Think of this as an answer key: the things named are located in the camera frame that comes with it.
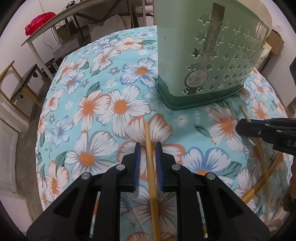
plastic bag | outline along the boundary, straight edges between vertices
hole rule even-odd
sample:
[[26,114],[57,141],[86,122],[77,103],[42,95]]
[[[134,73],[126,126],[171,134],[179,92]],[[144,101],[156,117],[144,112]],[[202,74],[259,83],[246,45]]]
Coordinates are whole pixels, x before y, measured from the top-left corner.
[[46,12],[38,15],[25,27],[26,35],[28,36],[34,33],[38,28],[40,28],[43,24],[45,24],[48,20],[53,18],[55,15],[56,14],[54,12]]

brown box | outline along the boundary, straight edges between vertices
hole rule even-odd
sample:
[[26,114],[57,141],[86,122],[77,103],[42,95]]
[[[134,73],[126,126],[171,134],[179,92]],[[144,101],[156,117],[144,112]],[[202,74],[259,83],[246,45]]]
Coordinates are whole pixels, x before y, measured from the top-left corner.
[[279,55],[283,49],[284,41],[274,30],[267,37],[266,42],[272,47],[271,52]]

metal bolt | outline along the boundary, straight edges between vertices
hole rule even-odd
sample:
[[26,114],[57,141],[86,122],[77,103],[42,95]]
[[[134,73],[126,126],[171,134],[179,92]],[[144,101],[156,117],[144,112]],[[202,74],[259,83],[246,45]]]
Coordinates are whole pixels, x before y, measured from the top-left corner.
[[178,171],[181,169],[181,166],[179,164],[174,164],[174,165],[172,165],[172,169],[175,171]]
[[123,164],[118,164],[118,165],[116,166],[116,169],[117,169],[118,171],[122,171],[122,170],[125,169],[125,165],[123,165]]
[[216,175],[214,173],[208,173],[207,174],[207,179],[210,179],[210,180],[214,180],[216,178]]
[[84,180],[89,179],[90,177],[91,177],[91,175],[88,172],[85,172],[81,175],[81,178]]

floor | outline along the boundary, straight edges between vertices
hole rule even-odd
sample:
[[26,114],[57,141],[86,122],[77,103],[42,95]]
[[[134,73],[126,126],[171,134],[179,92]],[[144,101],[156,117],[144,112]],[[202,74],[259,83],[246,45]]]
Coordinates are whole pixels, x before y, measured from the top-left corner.
[[[49,83],[43,85],[39,101],[44,102],[49,89]],[[37,128],[42,108],[34,105],[31,112],[32,122],[25,132],[21,132],[17,143],[16,154],[16,182],[17,192],[27,201],[30,218],[35,221],[43,212],[36,181],[35,147]]]

floral bedsheet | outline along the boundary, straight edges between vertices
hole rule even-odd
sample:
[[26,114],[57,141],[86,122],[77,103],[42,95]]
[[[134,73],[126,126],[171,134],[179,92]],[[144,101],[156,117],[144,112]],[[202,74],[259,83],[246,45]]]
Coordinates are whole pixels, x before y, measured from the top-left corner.
[[[140,185],[121,197],[121,240],[151,240],[144,121],[153,145],[192,172],[214,172],[239,197],[262,177],[249,139],[235,126],[243,114],[263,120],[286,117],[270,84],[255,69],[244,89],[218,103],[171,110],[157,90],[157,28],[124,30],[97,40],[64,59],[43,105],[36,144],[36,171],[42,208],[46,209],[83,172],[105,172],[142,146]],[[271,164],[277,154],[262,143]],[[292,156],[284,155],[271,176],[269,220],[289,187]],[[247,205],[264,220],[262,189]],[[176,196],[158,192],[162,239],[176,236]]]

